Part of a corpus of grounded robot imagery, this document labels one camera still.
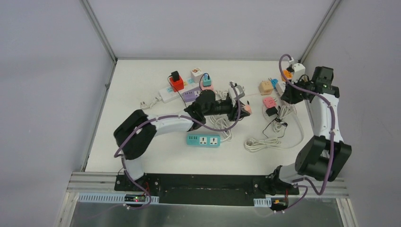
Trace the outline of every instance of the power strip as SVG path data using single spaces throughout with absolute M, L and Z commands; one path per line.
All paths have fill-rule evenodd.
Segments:
M 197 83 L 195 83 L 191 78 L 184 80 L 184 89 L 178 91 L 180 94 L 187 92 L 195 87 L 199 87 Z M 180 95 L 178 92 L 174 92 L 171 86 L 168 86 L 164 89 L 159 90 L 159 94 L 162 97 L 163 103 L 168 103 L 176 98 L 179 98 Z
M 189 91 L 184 92 L 183 93 L 184 102 L 188 103 L 188 102 L 195 101 L 195 99 L 199 96 L 200 93 L 201 93 L 201 90 L 199 87 L 196 87 Z
M 218 134 L 188 134 L 187 145 L 203 148 L 217 148 L 220 146 Z

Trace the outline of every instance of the metal frame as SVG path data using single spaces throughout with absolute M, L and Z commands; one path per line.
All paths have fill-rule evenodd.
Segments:
M 102 42 L 105 50 L 108 52 L 108 55 L 111 58 L 111 61 L 113 62 L 114 66 L 110 75 L 110 78 L 108 80 L 108 83 L 105 84 L 106 91 L 105 95 L 102 100 L 102 105 L 99 111 L 99 114 L 97 116 L 96 120 L 96 125 L 92 134 L 92 138 L 89 144 L 89 148 L 87 152 L 85 153 L 85 157 L 83 158 L 84 161 L 81 165 L 81 171 L 85 170 L 87 160 L 89 158 L 89 153 L 92 148 L 96 130 L 98 128 L 99 122 L 100 122 L 100 117 L 105 105 L 105 101 L 107 98 L 108 90 L 114 75 L 115 67 L 117 64 L 117 57 L 114 54 L 114 51 L 102 29 L 100 26 L 100 23 L 89 3 L 89 0 L 79 0 L 82 4 L 83 9 L 85 10 L 88 19 L 90 20 L 94 30 L 99 36 L 100 41 Z M 318 39 L 320 38 L 321 34 L 323 33 L 324 29 L 326 28 L 328 22 L 332 18 L 332 15 L 338 8 L 339 4 L 342 2 L 342 0 L 333 0 L 331 3 L 329 9 L 327 10 L 325 16 L 323 17 L 322 21 L 320 22 L 318 28 L 316 29 L 315 33 L 313 34 L 310 42 L 308 43 L 306 49 L 304 50 L 303 54 L 299 58 L 299 61 L 303 63 L 313 47 L 316 45 Z M 57 217 L 57 222 L 56 226 L 58 227 L 69 227 L 71 224 L 72 216 L 74 213 L 74 209 L 76 206 L 76 203 L 79 198 L 79 193 L 81 192 L 95 192 L 95 193 L 124 193 L 124 192 L 116 192 L 114 191 L 114 182 L 116 179 L 117 173 L 97 173 L 97 172 L 73 172 L 71 175 L 70 182 L 68 184 L 68 188 L 66 190 L 66 194 L 61 206 L 61 210 L 58 214 Z M 321 186 L 322 182 L 317 182 L 314 181 L 315 185 L 317 187 Z M 301 195 L 303 194 L 304 189 L 300 189 Z M 290 195 L 290 198 L 298 198 L 299 196 L 294 196 Z M 308 194 L 306 195 L 306 198 L 336 198 L 340 215 L 343 221 L 343 224 L 345 227 L 358 227 L 358 223 L 355 218 L 355 213 L 351 204 L 351 201 L 349 199 L 349 194 L 347 191 L 347 188 L 345 186 L 344 179 L 342 178 L 337 178 L 334 182 L 330 182 L 327 184 L 325 194 L 323 196 L 317 196 L 315 194 Z
M 114 51 L 107 40 L 107 37 L 105 35 L 105 32 L 103 31 L 102 27 L 100 26 L 99 21 L 97 20 L 97 17 L 90 6 L 90 3 L 88 0 L 79 0 L 82 4 L 82 7 L 84 8 L 90 23 L 92 24 L 93 28 L 95 29 L 97 35 L 99 36 L 100 41 L 102 42 L 103 46 L 105 47 L 106 51 L 108 52 L 110 58 L 112 59 L 113 63 L 117 63 L 117 57 L 114 54 Z
M 333 0 L 331 3 L 329 9 L 327 10 L 326 14 L 324 15 L 322 21 L 320 22 L 319 26 L 317 27 L 316 31 L 314 32 L 314 35 L 311 38 L 311 41 L 309 41 L 308 45 L 306 46 L 306 49 L 302 53 L 301 57 L 299 58 L 299 62 L 303 64 L 305 60 L 307 59 L 309 53 L 315 46 L 317 40 L 319 40 L 320 35 L 323 33 L 324 29 L 326 28 L 327 24 L 329 23 L 330 19 L 332 18 L 334 12 L 337 10 L 339 4 L 342 2 L 342 0 Z
M 74 215 L 75 206 L 78 201 L 79 192 L 65 193 L 61 210 L 57 216 L 57 227 L 70 227 L 72 216 Z
M 99 112 L 97 114 L 97 117 L 96 117 L 96 123 L 95 123 L 95 127 L 93 129 L 92 137 L 91 137 L 90 142 L 89 142 L 89 144 L 87 146 L 87 150 L 84 153 L 84 156 L 82 157 L 81 166 L 79 168 L 80 171 L 85 171 L 85 168 L 87 167 L 87 161 L 89 159 L 89 154 L 90 154 L 90 151 L 92 149 L 93 142 L 95 141 L 96 131 L 97 131 L 97 128 L 98 128 L 99 123 L 100 123 L 100 117 L 102 116 L 103 108 L 105 107 L 107 94 L 109 94 L 109 88 L 110 88 L 110 84 L 111 84 L 112 79 L 113 79 L 113 75 L 114 75 L 114 71 L 115 71 L 115 67 L 116 66 L 117 66 L 117 64 L 115 63 L 113 65 L 113 69 L 112 69 L 112 71 L 110 73 L 109 80 L 107 81 L 107 84 L 105 84 L 106 90 L 105 90 L 105 94 L 103 95 L 103 98 L 102 98 L 102 105 L 100 106 L 100 110 L 99 110 Z
M 126 194 L 126 193 L 142 193 L 142 192 L 117 192 L 114 191 L 114 183 L 117 173 L 100 173 L 100 172 L 73 172 L 70 182 L 67 187 L 67 192 L 62 204 L 62 209 L 57 218 L 58 227 L 69 227 L 79 194 L 81 192 L 104 193 L 105 195 Z M 320 187 L 322 182 L 313 181 L 317 187 Z M 290 195 L 290 198 L 299 198 L 304 190 L 300 189 L 300 195 Z M 340 216 L 344 227 L 358 227 L 355 218 L 355 213 L 349 199 L 347 187 L 343 178 L 337 178 L 333 182 L 328 182 L 324 195 L 317 196 L 315 194 L 307 194 L 305 198 L 336 198 L 339 207 Z

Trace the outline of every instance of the table surface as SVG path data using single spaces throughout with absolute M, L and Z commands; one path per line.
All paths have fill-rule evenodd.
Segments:
M 141 157 L 145 173 L 266 175 L 279 165 L 289 165 L 295 161 L 300 149 L 313 136 L 304 102 L 296 104 L 302 129 L 299 128 L 295 116 L 286 119 L 288 128 L 280 140 L 281 147 L 289 149 L 266 148 L 250 153 L 244 148 L 244 142 L 248 138 L 265 139 L 262 130 L 274 119 L 274 116 L 262 115 L 262 97 L 266 96 L 259 94 L 258 86 L 262 80 L 280 78 L 277 61 L 118 60 L 86 171 L 119 171 L 122 167 L 121 161 L 113 158 L 118 148 L 113 137 L 114 130 L 133 111 L 139 109 L 141 101 L 149 103 L 158 96 L 158 90 L 168 86 L 167 76 L 171 72 L 177 70 L 186 79 L 190 77 L 190 70 L 196 67 L 209 73 L 217 90 L 227 90 L 229 81 L 244 86 L 245 98 L 250 102 L 252 115 L 240 121 L 232 129 L 233 140 L 222 143 L 219 148 L 190 147 L 186 145 L 186 132 L 155 137 Z M 184 108 L 183 101 L 178 98 L 166 104 L 159 102 L 153 108 L 145 110 L 145 113 L 170 114 Z M 197 132 L 210 131 L 200 128 Z M 265 132 L 274 135 L 271 129 Z

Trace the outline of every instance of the red plug adapter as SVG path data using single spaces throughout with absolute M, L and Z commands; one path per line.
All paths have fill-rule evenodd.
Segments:
M 184 89 L 184 81 L 177 71 L 171 73 L 169 80 L 174 92 Z
M 263 104 L 267 109 L 272 108 L 272 107 L 276 107 L 276 105 L 277 105 L 272 97 L 264 98 L 263 99 Z

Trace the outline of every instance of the electrical outlet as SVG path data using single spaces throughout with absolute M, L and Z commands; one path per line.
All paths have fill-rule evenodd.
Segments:
M 207 137 L 199 137 L 199 144 L 207 144 L 208 138 Z
M 203 148 L 217 148 L 220 146 L 220 135 L 187 134 L 187 145 Z
M 286 90 L 286 83 L 282 82 L 282 81 L 279 81 L 276 84 L 276 89 L 279 92 L 279 95 L 282 96 L 284 94 L 284 91 Z
M 218 138 L 217 137 L 210 137 L 209 138 L 209 144 L 210 145 L 217 145 Z
M 183 93 L 184 102 L 188 103 L 188 102 L 195 101 L 195 99 L 199 96 L 200 93 L 201 93 L 201 90 L 199 87 L 196 87 L 192 90 L 184 92 Z
M 184 83 L 184 89 L 179 91 L 180 94 L 194 89 L 195 87 L 199 88 L 199 85 L 195 83 L 191 78 L 186 79 L 185 82 L 186 83 Z M 165 87 L 164 89 L 159 90 L 159 94 L 162 97 L 163 103 L 168 103 L 180 97 L 178 92 L 174 92 L 170 85 L 168 87 Z

